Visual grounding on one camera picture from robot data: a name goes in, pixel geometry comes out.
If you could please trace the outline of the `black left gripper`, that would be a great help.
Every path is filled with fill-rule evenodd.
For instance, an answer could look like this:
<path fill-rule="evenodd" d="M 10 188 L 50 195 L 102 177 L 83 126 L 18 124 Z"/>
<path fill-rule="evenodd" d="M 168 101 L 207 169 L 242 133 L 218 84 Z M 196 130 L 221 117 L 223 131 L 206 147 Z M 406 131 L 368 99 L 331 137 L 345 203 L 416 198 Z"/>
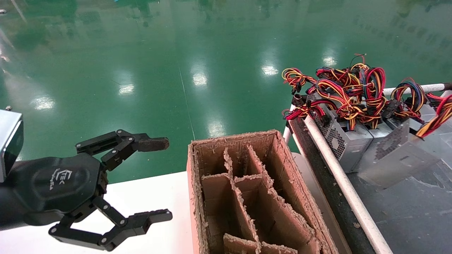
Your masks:
<path fill-rule="evenodd" d="M 168 209 L 141 212 L 125 218 L 103 198 L 112 171 L 135 152 L 164 151 L 167 137 L 131 134 L 123 129 L 76 144 L 77 155 L 16 162 L 9 173 L 9 226 L 44 226 L 56 240 L 111 252 L 127 238 L 145 235 L 155 223 L 170 221 Z M 105 152 L 101 162 L 93 155 Z M 98 234 L 73 229 L 72 224 L 99 210 L 114 227 Z"/>

